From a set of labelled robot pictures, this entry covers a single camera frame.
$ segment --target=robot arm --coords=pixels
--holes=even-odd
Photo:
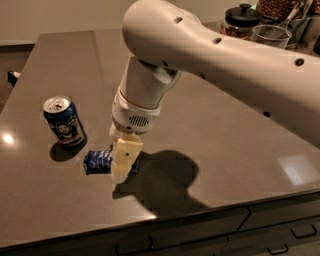
[[[152,129],[164,94],[187,71],[320,145],[320,58],[221,35],[163,0],[134,3],[123,36],[135,57],[113,103],[115,144]]]

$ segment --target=wall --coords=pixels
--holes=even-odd
[[[35,43],[41,33],[119,28],[135,0],[1,0],[0,45]],[[201,21],[219,21],[226,9],[256,0],[170,0]]]

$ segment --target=cabinet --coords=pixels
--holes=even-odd
[[[300,256],[300,255],[315,256],[319,254],[320,254],[320,240],[291,247],[287,252],[283,253],[282,255],[283,256]],[[270,256],[270,253],[264,252],[264,253],[255,254],[253,256]]]
[[[246,207],[220,210],[134,227],[66,236],[0,249],[4,256],[40,255],[213,255],[248,217]]]

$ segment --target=blue can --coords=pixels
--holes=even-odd
[[[87,136],[79,120],[76,106],[67,96],[55,96],[43,104],[44,117],[64,148],[83,147]]]
[[[86,174],[111,173],[112,151],[89,151],[83,160]],[[139,168],[139,157],[131,166],[130,172],[137,173]]]

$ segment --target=dark countertop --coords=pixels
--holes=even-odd
[[[119,30],[41,35],[0,116],[0,247],[318,191],[320,151],[206,81],[184,73],[142,136],[140,169],[121,186],[85,174],[109,149],[111,103],[129,53]],[[55,146],[44,101],[71,96],[88,135]]]

